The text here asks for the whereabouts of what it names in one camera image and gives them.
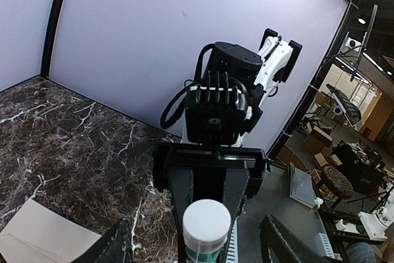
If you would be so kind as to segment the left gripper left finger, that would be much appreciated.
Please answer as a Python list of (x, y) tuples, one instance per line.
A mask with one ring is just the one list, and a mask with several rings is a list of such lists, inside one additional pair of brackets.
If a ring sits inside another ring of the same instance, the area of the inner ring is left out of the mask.
[(72, 263), (133, 262), (133, 254), (131, 222), (127, 218), (122, 218)]

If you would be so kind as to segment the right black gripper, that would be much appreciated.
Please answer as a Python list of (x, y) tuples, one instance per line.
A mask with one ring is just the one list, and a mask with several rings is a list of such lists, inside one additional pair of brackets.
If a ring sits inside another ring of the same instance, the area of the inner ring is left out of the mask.
[[(219, 147), (207, 148), (193, 144), (161, 142), (153, 151), (153, 184), (160, 192), (170, 189), (175, 224), (177, 227), (178, 262), (186, 262), (183, 239), (183, 214), (193, 201), (192, 169), (207, 169), (215, 175), (226, 169), (223, 203), (230, 212), (231, 225), (242, 210), (244, 195), (251, 199), (263, 181), (266, 168), (265, 153), (258, 148)], [(228, 241), (223, 249), (226, 260)]]

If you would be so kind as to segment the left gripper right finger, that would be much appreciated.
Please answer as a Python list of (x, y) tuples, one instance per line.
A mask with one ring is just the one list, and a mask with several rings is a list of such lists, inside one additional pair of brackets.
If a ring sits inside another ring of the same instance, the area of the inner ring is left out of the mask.
[(260, 223), (260, 242), (262, 262), (273, 262), (272, 253), (280, 262), (332, 262), (332, 258), (313, 252), (270, 214)]

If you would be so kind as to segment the green white glue stick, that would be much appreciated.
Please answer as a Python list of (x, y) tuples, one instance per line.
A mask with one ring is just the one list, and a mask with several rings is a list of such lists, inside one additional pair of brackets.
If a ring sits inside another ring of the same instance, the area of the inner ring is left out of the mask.
[(187, 262), (216, 262), (230, 226), (231, 215), (224, 204), (203, 199), (189, 205), (182, 217)]

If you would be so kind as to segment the cream envelope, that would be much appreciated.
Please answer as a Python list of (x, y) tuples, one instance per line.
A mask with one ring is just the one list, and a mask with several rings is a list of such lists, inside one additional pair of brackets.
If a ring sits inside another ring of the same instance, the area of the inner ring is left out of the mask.
[(6, 262), (71, 262), (101, 235), (29, 199), (1, 231)]

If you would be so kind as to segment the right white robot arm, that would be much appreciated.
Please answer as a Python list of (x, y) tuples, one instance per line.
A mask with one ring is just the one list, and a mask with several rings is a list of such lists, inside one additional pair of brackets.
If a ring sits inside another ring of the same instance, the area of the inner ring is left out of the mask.
[(228, 237), (244, 202), (258, 194), (270, 164), (245, 135), (263, 103), (287, 81), (302, 50), (266, 29), (257, 52), (214, 42), (203, 47), (195, 75), (164, 109), (163, 129), (184, 120), (180, 143), (153, 152), (153, 184), (171, 193), (179, 262), (225, 262)]

